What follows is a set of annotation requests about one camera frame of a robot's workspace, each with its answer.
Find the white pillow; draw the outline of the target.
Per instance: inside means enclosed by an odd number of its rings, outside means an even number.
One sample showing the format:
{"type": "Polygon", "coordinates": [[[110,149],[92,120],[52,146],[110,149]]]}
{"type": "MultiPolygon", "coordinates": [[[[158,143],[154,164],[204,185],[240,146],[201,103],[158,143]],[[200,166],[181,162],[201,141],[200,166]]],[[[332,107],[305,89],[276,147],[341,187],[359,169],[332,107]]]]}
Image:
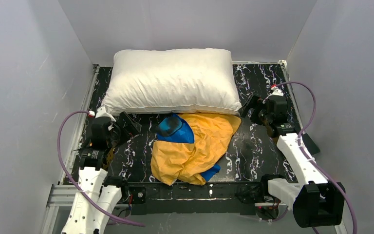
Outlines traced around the white pillow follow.
{"type": "Polygon", "coordinates": [[[218,113],[241,108],[225,49],[121,50],[101,105],[112,114],[218,113]]]}

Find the yellow and blue pillowcase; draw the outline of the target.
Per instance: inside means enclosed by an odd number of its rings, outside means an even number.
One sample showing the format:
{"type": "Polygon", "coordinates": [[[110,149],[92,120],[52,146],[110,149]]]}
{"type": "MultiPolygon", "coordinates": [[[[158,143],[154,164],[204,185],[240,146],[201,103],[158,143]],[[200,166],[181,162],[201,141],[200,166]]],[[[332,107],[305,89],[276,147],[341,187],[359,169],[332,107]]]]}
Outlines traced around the yellow and blue pillowcase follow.
{"type": "Polygon", "coordinates": [[[193,143],[156,140],[152,148],[151,172],[160,182],[172,185],[176,180],[205,185],[201,173],[212,168],[227,152],[241,119],[223,114],[181,114],[192,128],[193,143]]]}

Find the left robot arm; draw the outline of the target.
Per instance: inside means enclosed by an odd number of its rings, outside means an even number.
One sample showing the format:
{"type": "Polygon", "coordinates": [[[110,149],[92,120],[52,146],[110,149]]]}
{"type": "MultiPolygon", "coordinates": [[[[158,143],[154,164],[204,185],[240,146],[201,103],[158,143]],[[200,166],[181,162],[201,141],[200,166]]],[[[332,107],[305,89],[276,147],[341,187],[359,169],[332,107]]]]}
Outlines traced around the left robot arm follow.
{"type": "Polygon", "coordinates": [[[76,188],[71,211],[61,232],[102,234],[110,221],[144,227],[142,223],[113,215],[122,197],[132,196],[123,177],[108,175],[116,147],[138,135],[141,125],[126,112],[114,117],[105,107],[95,112],[85,111],[84,114],[93,118],[92,134],[77,150],[80,156],[77,180],[66,169],[62,157],[58,158],[63,171],[76,188]]]}

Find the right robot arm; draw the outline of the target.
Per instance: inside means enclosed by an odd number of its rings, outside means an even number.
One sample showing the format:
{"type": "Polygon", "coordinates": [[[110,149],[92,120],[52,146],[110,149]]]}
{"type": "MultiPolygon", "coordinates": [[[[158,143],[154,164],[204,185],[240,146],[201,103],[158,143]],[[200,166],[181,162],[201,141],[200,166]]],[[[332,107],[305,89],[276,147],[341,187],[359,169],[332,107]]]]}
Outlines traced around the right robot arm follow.
{"type": "Polygon", "coordinates": [[[312,163],[303,140],[293,123],[288,121],[288,102],[280,89],[273,88],[266,97],[251,96],[239,111],[250,120],[266,128],[267,135],[275,140],[276,147],[293,169],[298,186],[282,175],[266,174],[257,187],[241,190],[237,195],[250,195],[256,199],[271,197],[292,210],[296,223],[302,228],[336,226],[342,222],[345,199],[341,183],[334,185],[312,163]]]}

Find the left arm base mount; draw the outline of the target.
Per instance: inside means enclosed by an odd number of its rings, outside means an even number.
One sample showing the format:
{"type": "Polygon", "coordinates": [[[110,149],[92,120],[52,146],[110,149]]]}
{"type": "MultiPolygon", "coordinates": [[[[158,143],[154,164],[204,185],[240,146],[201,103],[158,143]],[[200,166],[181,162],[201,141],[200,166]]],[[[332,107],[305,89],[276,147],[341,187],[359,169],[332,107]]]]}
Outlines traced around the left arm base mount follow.
{"type": "Polygon", "coordinates": [[[121,189],[119,204],[144,204],[147,190],[142,184],[129,183],[122,176],[108,176],[104,185],[112,185],[121,189]]]}

